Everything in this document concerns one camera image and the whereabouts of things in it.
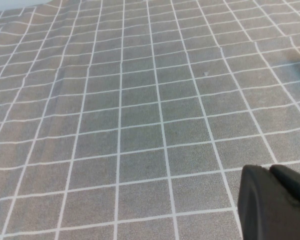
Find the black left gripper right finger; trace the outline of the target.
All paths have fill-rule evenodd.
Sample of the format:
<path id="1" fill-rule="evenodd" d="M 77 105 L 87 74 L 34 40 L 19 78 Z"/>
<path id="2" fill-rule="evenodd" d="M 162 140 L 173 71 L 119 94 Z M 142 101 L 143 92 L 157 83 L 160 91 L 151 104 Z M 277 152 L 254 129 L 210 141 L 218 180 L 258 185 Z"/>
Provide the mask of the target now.
<path id="1" fill-rule="evenodd" d="M 300 240 L 300 173 L 285 165 L 272 165 L 269 169 L 283 187 L 282 237 Z"/>

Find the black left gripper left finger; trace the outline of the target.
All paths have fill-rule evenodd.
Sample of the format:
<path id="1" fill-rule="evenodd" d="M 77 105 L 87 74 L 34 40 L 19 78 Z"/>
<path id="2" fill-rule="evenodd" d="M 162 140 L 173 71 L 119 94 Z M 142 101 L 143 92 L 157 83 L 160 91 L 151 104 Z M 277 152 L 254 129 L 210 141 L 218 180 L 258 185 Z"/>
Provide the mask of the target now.
<path id="1" fill-rule="evenodd" d="M 261 166 L 243 167 L 237 207 L 244 240 L 300 238 L 299 201 Z"/>

